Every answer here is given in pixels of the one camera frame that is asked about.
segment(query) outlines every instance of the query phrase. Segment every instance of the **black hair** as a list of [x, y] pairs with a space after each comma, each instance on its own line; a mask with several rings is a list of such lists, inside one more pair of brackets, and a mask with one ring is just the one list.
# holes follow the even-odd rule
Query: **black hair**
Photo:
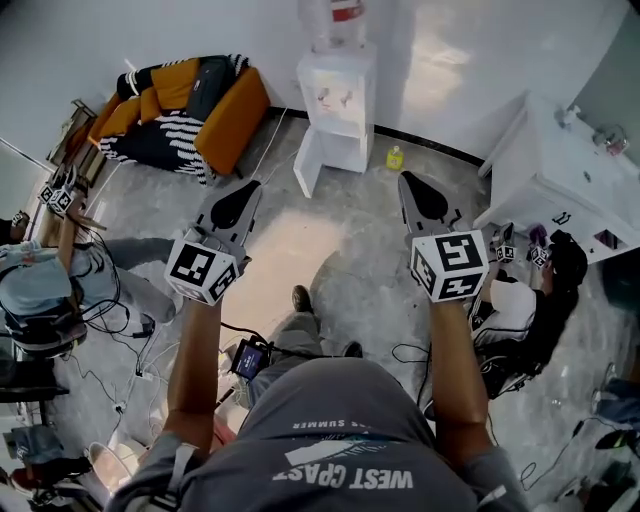
[[0, 247], [15, 243], [11, 238], [11, 221], [0, 219]]
[[534, 359], [546, 366], [560, 341], [567, 320], [578, 305], [578, 286], [587, 273], [587, 255], [569, 233], [551, 235], [549, 260], [553, 269], [552, 291], [537, 295], [536, 314], [527, 335], [528, 349]]

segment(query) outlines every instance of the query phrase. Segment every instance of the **white cabinet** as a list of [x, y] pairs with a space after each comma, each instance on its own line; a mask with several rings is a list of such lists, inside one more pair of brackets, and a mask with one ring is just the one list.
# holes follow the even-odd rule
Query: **white cabinet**
[[555, 120], [556, 106], [529, 94], [500, 143], [480, 168], [492, 171], [491, 206], [474, 222], [513, 222], [528, 233], [571, 233], [589, 263], [640, 246], [640, 171], [623, 155], [591, 142], [593, 130], [576, 120], [570, 130]]
[[310, 52], [298, 65], [298, 78], [311, 127], [293, 169], [310, 198], [323, 165], [367, 170], [373, 148], [375, 46], [340, 54]]

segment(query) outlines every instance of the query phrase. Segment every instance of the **cushion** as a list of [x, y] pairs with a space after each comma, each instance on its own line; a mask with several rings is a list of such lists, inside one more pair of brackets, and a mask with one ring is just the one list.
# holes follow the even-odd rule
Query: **cushion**
[[100, 137], [124, 135], [140, 119], [140, 98], [131, 98], [118, 105], [100, 130]]
[[191, 86], [199, 67], [200, 59], [189, 59], [151, 71], [151, 80], [162, 109], [179, 110], [187, 106]]
[[153, 121], [156, 117], [160, 117], [161, 114], [156, 90], [153, 87], [149, 87], [142, 91], [140, 96], [140, 121], [142, 124]]

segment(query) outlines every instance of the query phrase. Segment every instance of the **small screen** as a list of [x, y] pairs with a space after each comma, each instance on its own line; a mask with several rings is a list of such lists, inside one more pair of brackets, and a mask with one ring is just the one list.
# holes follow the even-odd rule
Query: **small screen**
[[263, 368], [263, 358], [265, 357], [267, 354], [264, 351], [245, 345], [234, 371], [245, 379], [251, 380]]

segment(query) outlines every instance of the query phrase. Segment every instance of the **light blue shirt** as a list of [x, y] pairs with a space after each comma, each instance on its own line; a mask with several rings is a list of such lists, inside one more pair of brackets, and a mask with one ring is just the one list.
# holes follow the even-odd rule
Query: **light blue shirt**
[[62, 304], [71, 295], [69, 277], [82, 289], [84, 308], [115, 298], [115, 269], [95, 245], [73, 251], [68, 274], [57, 249], [43, 249], [34, 241], [0, 247], [0, 272], [20, 265], [0, 281], [2, 306], [15, 315], [40, 314]]

